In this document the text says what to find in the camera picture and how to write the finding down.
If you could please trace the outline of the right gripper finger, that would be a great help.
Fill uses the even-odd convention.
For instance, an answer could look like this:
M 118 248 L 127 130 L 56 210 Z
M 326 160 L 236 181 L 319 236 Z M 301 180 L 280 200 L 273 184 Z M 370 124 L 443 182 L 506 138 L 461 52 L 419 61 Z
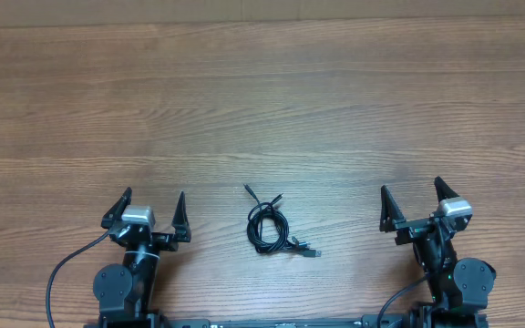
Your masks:
M 458 194 L 440 176 L 435 177 L 434 186 L 438 202 L 458 197 Z
M 386 185 L 381 187 L 380 195 L 382 207 L 379 230 L 382 232 L 395 231 L 399 224 L 406 222 L 406 218 Z

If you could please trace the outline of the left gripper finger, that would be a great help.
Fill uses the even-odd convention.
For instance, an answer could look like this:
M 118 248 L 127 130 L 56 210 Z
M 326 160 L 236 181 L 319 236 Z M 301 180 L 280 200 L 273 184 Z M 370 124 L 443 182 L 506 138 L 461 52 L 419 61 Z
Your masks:
M 131 203 L 132 188 L 127 187 L 118 201 L 102 217 L 100 226 L 103 229 L 110 229 L 115 221 L 122 220 L 122 214 Z
M 191 230 L 186 211 L 185 192 L 182 191 L 171 223 L 177 242 L 190 242 Z

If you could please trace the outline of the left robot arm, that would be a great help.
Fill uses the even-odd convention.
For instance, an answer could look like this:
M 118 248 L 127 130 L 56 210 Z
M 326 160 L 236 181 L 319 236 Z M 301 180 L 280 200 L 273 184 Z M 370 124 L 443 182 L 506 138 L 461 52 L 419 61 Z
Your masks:
M 185 194 L 181 193 L 177 202 L 171 222 L 173 233 L 155 231 L 153 209 L 131 201 L 132 189 L 127 188 L 101 220 L 110 240 L 125 252 L 121 263 L 103 267 L 94 278 L 98 326 L 170 327 L 162 311 L 151 307 L 151 300 L 160 255 L 175 252 L 181 243 L 191 241 Z

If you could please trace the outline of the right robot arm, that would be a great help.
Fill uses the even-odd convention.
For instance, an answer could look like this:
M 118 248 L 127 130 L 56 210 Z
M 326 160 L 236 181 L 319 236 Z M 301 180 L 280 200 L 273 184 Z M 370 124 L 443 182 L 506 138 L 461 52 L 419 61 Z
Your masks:
M 380 189 L 379 230 L 393 232 L 396 245 L 410 244 L 424 275 L 391 296 L 376 316 L 377 327 L 487 327 L 482 313 L 497 278 L 486 261 L 457 256 L 452 239 L 473 216 L 470 203 L 439 176 L 434 179 L 437 208 L 428 217 L 407 220 L 387 186 Z M 387 315 L 398 298 L 426 283 L 431 302 L 417 302 L 406 314 Z

